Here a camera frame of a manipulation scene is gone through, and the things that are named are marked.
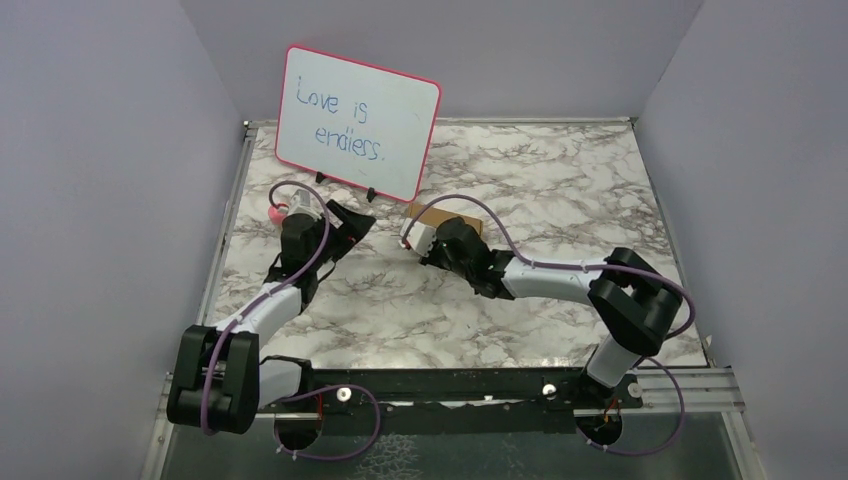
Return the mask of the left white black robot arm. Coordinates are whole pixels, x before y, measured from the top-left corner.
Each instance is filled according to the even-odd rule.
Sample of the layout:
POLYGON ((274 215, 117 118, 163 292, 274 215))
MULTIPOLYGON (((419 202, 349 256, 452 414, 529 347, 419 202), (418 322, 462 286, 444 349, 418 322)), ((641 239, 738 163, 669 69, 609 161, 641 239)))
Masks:
POLYGON ((369 233, 375 217, 334 200, 323 206, 290 205, 280 251, 257 294, 214 326, 193 325, 180 340, 166 405, 168 420, 208 435, 245 433, 260 407, 277 399, 290 410, 313 401, 305 360, 264 365, 260 350, 288 321, 301 315, 333 268, 369 233))

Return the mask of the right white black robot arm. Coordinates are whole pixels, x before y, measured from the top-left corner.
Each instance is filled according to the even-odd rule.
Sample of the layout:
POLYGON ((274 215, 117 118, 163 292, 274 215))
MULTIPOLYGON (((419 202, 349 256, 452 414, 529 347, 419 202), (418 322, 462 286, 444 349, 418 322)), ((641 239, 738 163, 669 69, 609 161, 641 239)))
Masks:
POLYGON ((562 264, 491 249, 461 217, 439 226, 408 219, 402 243, 423 265, 463 278, 489 299, 547 298, 591 306, 608 330, 577 380, 579 398, 600 407, 627 372, 657 354, 684 302, 681 288, 633 250, 617 247, 587 264, 562 264))

